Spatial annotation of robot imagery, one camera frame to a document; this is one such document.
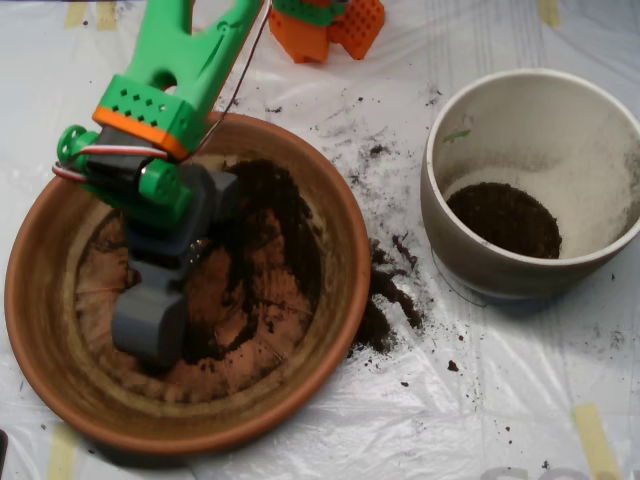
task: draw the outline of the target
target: yellow tape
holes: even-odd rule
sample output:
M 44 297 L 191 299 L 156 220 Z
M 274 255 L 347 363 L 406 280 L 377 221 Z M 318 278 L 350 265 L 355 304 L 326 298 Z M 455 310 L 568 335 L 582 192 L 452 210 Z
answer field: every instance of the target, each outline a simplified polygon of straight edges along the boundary
M 98 2 L 98 30 L 111 31 L 116 29 L 116 2 Z
M 538 0 L 540 19 L 550 27 L 560 26 L 560 10 L 558 0 Z
M 84 14 L 89 7 L 88 2 L 71 2 L 67 10 L 67 18 L 64 20 L 64 28 L 74 28 L 79 26 L 84 20 Z
M 47 480 L 71 480 L 78 439 L 66 424 L 56 424 L 49 457 Z
M 579 405 L 575 407 L 574 413 L 592 477 L 595 480 L 621 480 L 597 407 L 593 403 Z

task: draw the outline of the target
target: orange plastic part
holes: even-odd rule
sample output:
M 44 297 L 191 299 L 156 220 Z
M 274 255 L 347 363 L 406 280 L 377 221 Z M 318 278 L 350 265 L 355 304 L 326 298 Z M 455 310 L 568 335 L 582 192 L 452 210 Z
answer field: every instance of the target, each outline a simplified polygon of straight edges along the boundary
M 329 56 L 327 29 L 282 15 L 275 10 L 269 19 L 271 33 L 295 63 L 324 62 Z
M 329 30 L 329 41 L 339 43 L 351 58 L 362 60 L 384 25 L 384 6 L 379 0 L 353 0 Z
M 331 0 L 305 0 L 317 7 Z M 344 15 L 328 28 L 316 27 L 276 11 L 269 22 L 271 32 L 295 63 L 326 61 L 329 43 L 344 47 L 354 60 L 362 60 L 384 25 L 384 6 L 379 0 L 352 0 Z
M 180 141 L 170 133 L 139 122 L 134 118 L 125 117 L 121 113 L 113 112 L 108 108 L 96 108 L 96 111 L 93 112 L 93 120 L 101 127 L 108 125 L 151 142 L 178 160 L 185 158 L 189 154 Z

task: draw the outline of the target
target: plastic sheet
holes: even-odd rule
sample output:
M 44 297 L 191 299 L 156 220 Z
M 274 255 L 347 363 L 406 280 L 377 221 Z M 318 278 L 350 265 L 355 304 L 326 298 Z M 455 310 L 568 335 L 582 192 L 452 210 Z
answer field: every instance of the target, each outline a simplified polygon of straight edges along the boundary
M 426 312 L 423 329 L 411 327 L 399 304 L 376 296 L 396 334 L 388 355 L 356 352 L 290 421 L 242 449 L 151 472 L 115 466 L 84 440 L 60 433 L 59 419 L 22 376 L 2 323 L 0 428 L 10 436 L 3 480 L 590 478 L 572 418 L 572 408 L 587 402 L 600 411 L 622 478 L 640 471 L 638 242 L 561 298 L 486 305 L 437 268 L 418 182 L 439 108 L 493 71 L 566 70 L 640 114 L 640 6 L 385 3 L 386 25 L 362 62 L 334 47 L 326 65 L 294 65 L 266 34 L 234 110 L 293 131 L 336 165 L 370 236 L 392 266 L 408 272 L 395 285 Z M 25 214 L 51 177 L 59 133 L 72 123 L 90 125 L 111 75 L 128 63 L 144 9 L 133 0 L 115 2 L 112 11 L 89 3 L 78 21 L 84 7 L 76 4 L 0 3 L 4 268 Z M 196 26 L 228 5 L 196 2 Z M 219 107 L 228 96 L 226 88 Z

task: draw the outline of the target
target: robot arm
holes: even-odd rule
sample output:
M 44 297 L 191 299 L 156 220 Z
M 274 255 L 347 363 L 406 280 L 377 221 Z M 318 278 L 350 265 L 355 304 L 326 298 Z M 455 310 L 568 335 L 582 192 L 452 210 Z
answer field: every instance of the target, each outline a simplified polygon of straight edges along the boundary
M 220 90 L 260 12 L 236 0 L 206 31 L 191 34 L 191 0 L 147 3 L 132 61 L 115 75 L 93 119 L 100 134 L 69 127 L 58 143 L 68 178 L 158 230 L 183 220 L 193 193 L 177 163 L 193 153 Z M 166 93 L 175 86 L 173 94 Z
M 141 282 L 118 297 L 113 343 L 152 365 L 180 357 L 193 246 L 238 211 L 234 175 L 180 163 L 215 128 L 207 116 L 261 7 L 262 0 L 236 0 L 192 35 L 191 0 L 149 1 L 131 64 L 93 114 L 102 130 L 74 125 L 58 143 L 54 171 L 125 213 L 129 267 Z M 171 86 L 175 92 L 166 93 Z

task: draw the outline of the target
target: gray ceramic pot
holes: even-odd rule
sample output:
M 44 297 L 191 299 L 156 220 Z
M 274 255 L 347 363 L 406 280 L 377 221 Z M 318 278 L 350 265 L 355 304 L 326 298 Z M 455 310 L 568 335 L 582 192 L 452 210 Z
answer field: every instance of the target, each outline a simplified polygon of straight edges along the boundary
M 556 218 L 557 260 L 518 255 L 467 228 L 447 206 L 460 189 L 506 183 Z M 435 254 L 486 295 L 559 293 L 602 266 L 640 230 L 640 124 L 619 101 L 549 70 L 485 77 L 436 119 L 421 178 L 425 229 Z

